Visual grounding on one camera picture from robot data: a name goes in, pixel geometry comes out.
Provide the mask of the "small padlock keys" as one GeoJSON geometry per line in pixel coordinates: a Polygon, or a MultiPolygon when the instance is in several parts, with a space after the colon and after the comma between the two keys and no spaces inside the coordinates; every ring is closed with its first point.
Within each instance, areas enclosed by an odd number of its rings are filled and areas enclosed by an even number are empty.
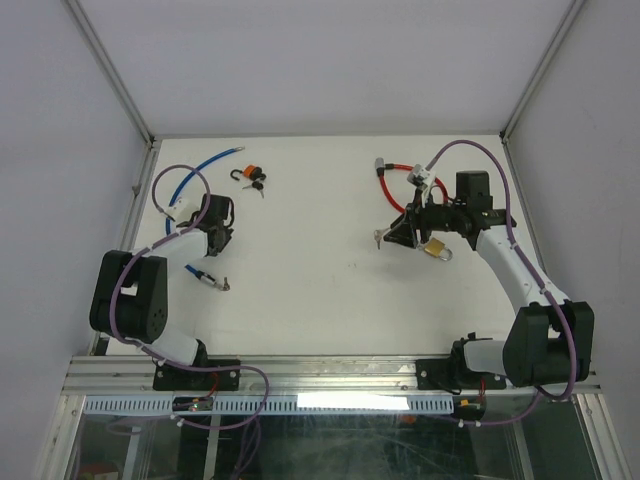
{"type": "Polygon", "coordinates": [[[385,229],[376,229],[373,232],[373,238],[374,241],[376,242],[376,247],[378,250],[381,249],[381,244],[384,240],[384,237],[390,232],[389,228],[385,228],[385,229]]]}

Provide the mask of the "brass padlock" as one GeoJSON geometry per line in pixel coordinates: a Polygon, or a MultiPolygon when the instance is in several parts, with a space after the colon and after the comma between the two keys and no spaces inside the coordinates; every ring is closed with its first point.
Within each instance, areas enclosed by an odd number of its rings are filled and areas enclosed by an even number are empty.
{"type": "Polygon", "coordinates": [[[453,252],[441,240],[431,237],[422,247],[423,251],[440,261],[448,262],[453,258],[453,252]]]}

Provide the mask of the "orange black padlock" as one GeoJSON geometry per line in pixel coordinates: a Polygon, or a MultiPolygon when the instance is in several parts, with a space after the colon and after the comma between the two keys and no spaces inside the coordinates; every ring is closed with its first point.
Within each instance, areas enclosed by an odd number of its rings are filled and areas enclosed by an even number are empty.
{"type": "Polygon", "coordinates": [[[261,167],[248,165],[244,169],[233,169],[230,172],[230,177],[236,181],[239,181],[240,177],[244,177],[251,181],[264,181],[266,179],[266,174],[261,167]]]}

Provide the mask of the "red cable lock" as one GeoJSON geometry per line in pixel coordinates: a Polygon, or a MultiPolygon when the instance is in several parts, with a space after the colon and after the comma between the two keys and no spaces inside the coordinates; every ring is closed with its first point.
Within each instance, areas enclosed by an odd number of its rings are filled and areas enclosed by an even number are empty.
{"type": "MultiPolygon", "coordinates": [[[[391,194],[390,190],[388,189],[386,180],[385,180],[385,173],[387,171],[391,171],[391,170],[402,170],[402,171],[411,171],[413,169],[412,166],[410,165],[405,165],[405,164],[397,164],[397,163],[386,163],[384,161],[383,158],[378,157],[375,159],[374,162],[374,167],[376,170],[376,175],[377,178],[379,180],[379,184],[380,187],[382,189],[382,192],[384,194],[384,196],[386,197],[387,201],[390,203],[390,205],[399,213],[403,213],[404,212],[404,207],[401,206],[393,197],[393,195],[391,194]]],[[[435,179],[435,186],[440,190],[441,194],[442,194],[442,198],[443,198],[443,202],[447,203],[449,200],[452,200],[452,197],[449,196],[447,188],[445,186],[445,184],[439,179],[436,178],[435,179]]]]}

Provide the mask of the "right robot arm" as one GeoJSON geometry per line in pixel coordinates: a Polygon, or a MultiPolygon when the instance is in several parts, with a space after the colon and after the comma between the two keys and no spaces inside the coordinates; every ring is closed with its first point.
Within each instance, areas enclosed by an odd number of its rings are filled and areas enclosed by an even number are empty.
{"type": "Polygon", "coordinates": [[[445,367],[455,388],[475,386],[489,376],[515,387],[574,385],[586,380],[591,366],[595,314],[588,303],[574,302],[528,259],[516,238],[511,214],[493,205],[489,175],[456,175],[456,195],[437,203],[433,188],[442,183],[424,167],[408,175],[413,200],[377,242],[425,248],[436,232],[455,232],[491,268],[504,289],[515,319],[503,340],[473,334],[453,343],[445,367]]]}

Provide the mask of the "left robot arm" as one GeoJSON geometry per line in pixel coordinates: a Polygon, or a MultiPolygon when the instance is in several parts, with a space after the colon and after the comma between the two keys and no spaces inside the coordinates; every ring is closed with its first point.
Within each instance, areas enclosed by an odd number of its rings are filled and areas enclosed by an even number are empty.
{"type": "Polygon", "coordinates": [[[89,323],[93,330],[175,367],[175,377],[194,389],[209,377],[206,346],[169,325],[169,277],[224,250],[233,234],[235,205],[227,196],[205,194],[198,208],[174,205],[170,217],[178,223],[168,242],[104,254],[89,323]]]}

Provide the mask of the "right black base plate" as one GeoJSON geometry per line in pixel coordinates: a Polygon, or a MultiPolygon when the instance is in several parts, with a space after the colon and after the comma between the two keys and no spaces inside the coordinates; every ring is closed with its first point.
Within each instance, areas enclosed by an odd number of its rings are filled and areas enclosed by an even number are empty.
{"type": "Polygon", "coordinates": [[[461,392],[459,384],[450,375],[445,358],[418,359],[415,361],[417,388],[421,391],[440,390],[450,394],[461,392]]]}

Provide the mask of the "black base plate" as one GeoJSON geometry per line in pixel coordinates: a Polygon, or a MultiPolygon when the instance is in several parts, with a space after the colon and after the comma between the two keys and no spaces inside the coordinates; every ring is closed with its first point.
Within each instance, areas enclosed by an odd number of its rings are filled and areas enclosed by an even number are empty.
{"type": "Polygon", "coordinates": [[[418,359],[415,361],[417,388],[421,391],[440,390],[450,394],[461,392],[459,384],[450,375],[445,358],[418,359]]]}
{"type": "Polygon", "coordinates": [[[154,391],[217,392],[237,391],[240,381],[238,360],[207,359],[207,372],[193,372],[163,365],[157,367],[152,384],[154,391]]]}

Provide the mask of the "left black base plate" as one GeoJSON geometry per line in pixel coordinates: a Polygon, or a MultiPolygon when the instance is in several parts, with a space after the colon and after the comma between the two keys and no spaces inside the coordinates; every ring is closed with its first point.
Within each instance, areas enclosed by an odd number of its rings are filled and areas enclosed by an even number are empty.
{"type": "Polygon", "coordinates": [[[157,367],[152,384],[154,391],[217,392],[237,391],[240,381],[238,360],[207,359],[207,372],[193,372],[163,365],[157,367]]]}

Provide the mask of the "aluminium mounting rail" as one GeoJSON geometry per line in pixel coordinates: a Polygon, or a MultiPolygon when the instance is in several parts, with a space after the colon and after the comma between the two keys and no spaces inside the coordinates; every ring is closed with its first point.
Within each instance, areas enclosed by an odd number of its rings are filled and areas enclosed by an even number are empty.
{"type": "MultiPolygon", "coordinates": [[[[376,394],[436,393],[417,388],[415,361],[445,358],[432,356],[218,356],[216,359],[238,360],[240,381],[237,391],[224,394],[258,395],[264,392],[264,377],[268,378],[272,395],[302,392],[359,392],[376,394]]],[[[163,366],[147,356],[107,355],[76,356],[69,365],[62,392],[67,395],[127,395],[160,393],[152,388],[157,367],[163,366]]],[[[515,388],[495,374],[481,382],[459,384],[459,394],[527,396],[531,387],[515,388]]],[[[169,391],[176,394],[204,392],[169,391]]]]}

